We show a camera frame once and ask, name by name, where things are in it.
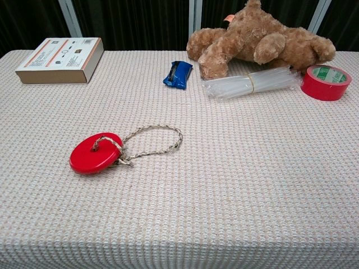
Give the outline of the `red disc with centre hole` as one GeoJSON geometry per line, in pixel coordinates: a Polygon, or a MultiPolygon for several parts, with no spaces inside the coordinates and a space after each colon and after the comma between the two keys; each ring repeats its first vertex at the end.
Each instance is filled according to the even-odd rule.
{"type": "Polygon", "coordinates": [[[70,156],[70,167],[80,174],[93,174],[111,166],[121,155],[119,149],[108,140],[98,143],[98,149],[93,150],[95,141],[106,136],[116,141],[120,146],[123,142],[114,133],[98,133],[88,137],[78,144],[70,156]]]}

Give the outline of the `blue snack packet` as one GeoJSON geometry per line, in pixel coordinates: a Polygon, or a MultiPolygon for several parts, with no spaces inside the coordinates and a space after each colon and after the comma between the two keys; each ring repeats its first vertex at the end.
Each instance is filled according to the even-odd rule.
{"type": "Polygon", "coordinates": [[[193,65],[184,61],[173,61],[171,69],[163,83],[169,87],[185,90],[187,88],[187,79],[193,65]]]}

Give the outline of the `beige woven tablecloth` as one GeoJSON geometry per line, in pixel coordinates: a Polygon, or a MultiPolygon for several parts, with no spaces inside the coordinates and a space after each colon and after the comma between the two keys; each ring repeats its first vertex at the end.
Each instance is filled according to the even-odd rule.
{"type": "Polygon", "coordinates": [[[88,84],[24,85],[0,58],[0,268],[359,269],[359,52],[335,102],[233,100],[162,80],[178,51],[106,51],[88,84]],[[167,124],[178,150],[93,175],[72,150],[167,124]]]}

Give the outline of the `bundle of clear plastic sticks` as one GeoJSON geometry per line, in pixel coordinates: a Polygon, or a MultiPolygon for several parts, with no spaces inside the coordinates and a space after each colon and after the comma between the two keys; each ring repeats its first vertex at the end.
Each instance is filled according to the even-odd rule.
{"type": "MultiPolygon", "coordinates": [[[[278,67],[250,73],[255,83],[255,93],[300,86],[299,72],[288,67],[278,67]]],[[[251,94],[251,82],[246,75],[231,76],[203,82],[207,94],[217,99],[233,99],[251,94]]]]}

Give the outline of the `dark curtain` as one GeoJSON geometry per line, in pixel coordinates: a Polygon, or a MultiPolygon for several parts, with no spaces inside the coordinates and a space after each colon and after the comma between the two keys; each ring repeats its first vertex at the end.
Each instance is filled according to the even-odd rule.
{"type": "MultiPolygon", "coordinates": [[[[190,0],[71,0],[84,37],[105,50],[185,50],[190,0]]],[[[308,28],[319,0],[261,0],[289,27],[308,28]]],[[[317,31],[338,51],[359,52],[359,0],[331,0],[317,31]]],[[[0,57],[70,35],[58,0],[0,0],[0,57]]]]}

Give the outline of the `brown plush teddy bear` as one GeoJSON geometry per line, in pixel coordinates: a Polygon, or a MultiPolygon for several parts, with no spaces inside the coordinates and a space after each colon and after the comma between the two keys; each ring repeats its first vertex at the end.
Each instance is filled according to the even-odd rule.
{"type": "Polygon", "coordinates": [[[305,73],[310,66],[331,61],[336,48],[328,38],[302,27],[283,25],[262,10],[260,0],[248,0],[226,29],[195,31],[186,52],[198,62],[201,78],[213,80],[226,77],[228,63],[235,58],[305,73]]]}

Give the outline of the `flat cardboard product box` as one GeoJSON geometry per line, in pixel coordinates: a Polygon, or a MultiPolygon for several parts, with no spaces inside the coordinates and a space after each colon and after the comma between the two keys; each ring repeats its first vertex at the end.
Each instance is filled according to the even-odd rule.
{"type": "Polygon", "coordinates": [[[86,84],[103,52],[101,38],[46,38],[15,72],[23,84],[86,84]]]}

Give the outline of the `red tape roll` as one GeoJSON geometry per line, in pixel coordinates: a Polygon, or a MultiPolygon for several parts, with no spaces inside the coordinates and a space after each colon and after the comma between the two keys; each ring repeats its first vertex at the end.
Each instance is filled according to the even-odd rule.
{"type": "Polygon", "coordinates": [[[351,76],[337,67],[314,65],[307,68],[301,90],[317,100],[337,101],[351,81],[351,76]]]}

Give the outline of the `white window frame post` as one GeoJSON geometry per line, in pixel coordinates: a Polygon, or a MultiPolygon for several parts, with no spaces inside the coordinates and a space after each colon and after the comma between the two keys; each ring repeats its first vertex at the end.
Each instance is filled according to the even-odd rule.
{"type": "Polygon", "coordinates": [[[311,18],[310,24],[307,28],[308,31],[316,34],[319,27],[326,15],[326,12],[331,4],[332,0],[319,0],[315,9],[315,12],[311,18]]]}
{"type": "Polygon", "coordinates": [[[201,29],[202,0],[188,0],[188,37],[201,29]]]}
{"type": "Polygon", "coordinates": [[[58,0],[67,28],[72,38],[81,38],[82,31],[72,0],[58,0]]]}

